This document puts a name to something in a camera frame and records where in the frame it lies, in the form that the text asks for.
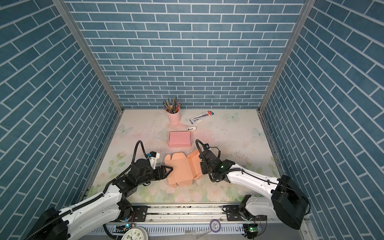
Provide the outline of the peach paper box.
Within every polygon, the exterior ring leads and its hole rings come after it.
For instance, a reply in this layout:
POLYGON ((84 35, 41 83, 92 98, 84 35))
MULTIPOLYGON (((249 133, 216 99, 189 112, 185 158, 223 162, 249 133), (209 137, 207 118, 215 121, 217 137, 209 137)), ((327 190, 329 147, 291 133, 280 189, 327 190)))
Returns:
POLYGON ((195 150, 186 156, 184 153, 175 153, 172 156, 166 155, 165 164, 172 167, 172 172, 168 175, 167 180, 170 187, 186 187, 193 184, 194 180, 203 177, 199 150, 195 150))

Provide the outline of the pink paper box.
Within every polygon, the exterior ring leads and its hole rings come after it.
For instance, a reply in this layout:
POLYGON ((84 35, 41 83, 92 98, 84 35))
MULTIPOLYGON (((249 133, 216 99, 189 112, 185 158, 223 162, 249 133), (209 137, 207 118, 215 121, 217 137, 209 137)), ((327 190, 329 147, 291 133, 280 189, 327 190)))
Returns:
POLYGON ((189 131, 169 132, 168 146, 170 148, 187 148, 192 145, 192 135, 189 131))

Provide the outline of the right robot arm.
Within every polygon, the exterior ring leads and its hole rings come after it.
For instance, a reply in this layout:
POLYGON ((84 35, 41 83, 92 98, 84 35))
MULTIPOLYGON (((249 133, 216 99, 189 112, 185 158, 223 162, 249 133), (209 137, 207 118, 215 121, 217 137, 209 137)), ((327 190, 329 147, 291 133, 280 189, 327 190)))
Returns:
POLYGON ((304 217, 310 212, 308 197, 292 178, 263 176, 243 168, 230 160, 221 161, 209 148, 199 150, 201 169, 213 183, 222 181, 245 187, 264 196, 267 202, 260 206, 252 195, 245 195, 238 206, 238 215, 252 220, 259 215, 275 214, 288 227, 299 230, 304 217))

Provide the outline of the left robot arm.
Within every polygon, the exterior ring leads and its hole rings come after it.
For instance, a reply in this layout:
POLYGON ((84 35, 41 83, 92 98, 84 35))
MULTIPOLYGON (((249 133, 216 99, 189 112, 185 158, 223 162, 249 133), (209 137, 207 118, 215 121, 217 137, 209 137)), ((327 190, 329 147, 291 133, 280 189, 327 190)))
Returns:
POLYGON ((109 181, 102 192, 61 210, 50 208, 44 211, 26 238, 78 240, 109 222, 128 221, 133 214, 128 197, 138 186, 164 180, 172 171, 173 168, 168 166, 152 168, 148 159, 139 159, 109 181))

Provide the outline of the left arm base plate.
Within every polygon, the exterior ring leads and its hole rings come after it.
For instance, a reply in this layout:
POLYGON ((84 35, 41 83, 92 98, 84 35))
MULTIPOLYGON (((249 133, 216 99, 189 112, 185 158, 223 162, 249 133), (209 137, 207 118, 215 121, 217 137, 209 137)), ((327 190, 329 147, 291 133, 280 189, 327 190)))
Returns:
POLYGON ((135 223, 135 222, 145 222, 148 206, 132 206, 130 209, 125 209, 120 213, 117 219, 112 222, 122 222, 122 223, 135 223))

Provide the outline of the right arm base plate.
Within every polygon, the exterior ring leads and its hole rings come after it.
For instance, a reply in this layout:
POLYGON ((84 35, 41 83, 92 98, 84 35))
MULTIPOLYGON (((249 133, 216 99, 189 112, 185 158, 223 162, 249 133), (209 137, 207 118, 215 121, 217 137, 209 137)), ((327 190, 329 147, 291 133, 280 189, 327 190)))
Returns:
POLYGON ((240 208, 236 205, 225 205, 222 207, 223 212, 226 214, 227 220, 234 221, 266 221, 267 216, 257 215, 254 216, 249 213, 245 208, 240 208))

